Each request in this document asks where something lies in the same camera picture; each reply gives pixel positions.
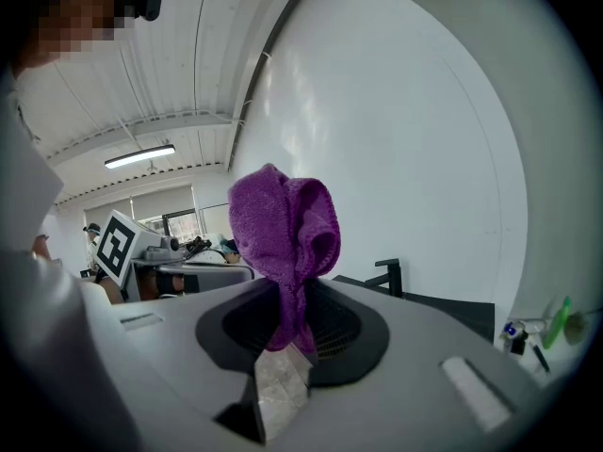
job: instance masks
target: microfiber cloth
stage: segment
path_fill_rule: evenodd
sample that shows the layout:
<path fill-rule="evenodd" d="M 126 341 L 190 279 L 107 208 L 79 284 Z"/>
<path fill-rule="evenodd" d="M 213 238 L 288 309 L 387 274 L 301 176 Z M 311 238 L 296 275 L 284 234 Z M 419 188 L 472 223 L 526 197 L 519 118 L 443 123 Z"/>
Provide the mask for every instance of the microfiber cloth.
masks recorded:
<path fill-rule="evenodd" d="M 229 203 L 241 256 L 279 284 L 281 322 L 267 350 L 293 341 L 302 352 L 313 352 L 303 283 L 331 271 L 341 249 L 329 191 L 317 179 L 289 179 L 267 164 L 235 183 Z"/>

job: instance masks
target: person wearing black cap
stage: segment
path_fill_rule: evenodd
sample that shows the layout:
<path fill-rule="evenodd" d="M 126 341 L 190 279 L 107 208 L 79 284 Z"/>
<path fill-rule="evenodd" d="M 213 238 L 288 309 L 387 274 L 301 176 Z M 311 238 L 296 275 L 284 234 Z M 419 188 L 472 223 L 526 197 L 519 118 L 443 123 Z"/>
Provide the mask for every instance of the person wearing black cap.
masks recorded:
<path fill-rule="evenodd" d="M 88 239 L 90 240 L 88 244 L 88 268 L 92 271 L 98 271 L 98 265 L 94 261 L 94 256 L 96 255 L 96 247 L 101 239 L 101 227 L 92 222 L 88 227 L 84 228 L 84 231 L 88 233 Z"/>

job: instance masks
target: tube light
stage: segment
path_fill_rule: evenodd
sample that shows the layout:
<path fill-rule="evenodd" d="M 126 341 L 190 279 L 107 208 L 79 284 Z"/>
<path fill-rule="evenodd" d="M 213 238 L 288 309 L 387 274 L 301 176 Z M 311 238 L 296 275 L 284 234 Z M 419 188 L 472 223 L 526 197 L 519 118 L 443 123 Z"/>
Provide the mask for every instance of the tube light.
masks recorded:
<path fill-rule="evenodd" d="M 143 161 L 145 159 L 153 159 L 160 155 L 173 154 L 176 152 L 176 148 L 172 144 L 167 146 L 153 147 L 151 149 L 145 149 L 143 151 L 137 151 L 136 153 L 130 153 L 115 159 L 109 159 L 105 161 L 105 167 L 110 170 L 118 168 L 119 166 L 125 166 L 126 164 L 132 164 L 133 162 Z"/>

